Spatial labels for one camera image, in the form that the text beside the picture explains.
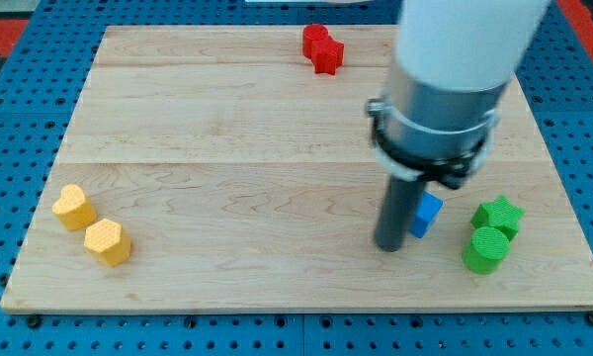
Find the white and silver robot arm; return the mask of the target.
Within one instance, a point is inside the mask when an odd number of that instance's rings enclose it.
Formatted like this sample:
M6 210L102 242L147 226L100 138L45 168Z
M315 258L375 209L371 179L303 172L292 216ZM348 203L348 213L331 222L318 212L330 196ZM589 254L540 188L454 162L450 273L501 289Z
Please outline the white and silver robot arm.
M404 0L381 96L375 155L404 183L460 188L484 163L497 106L550 0Z

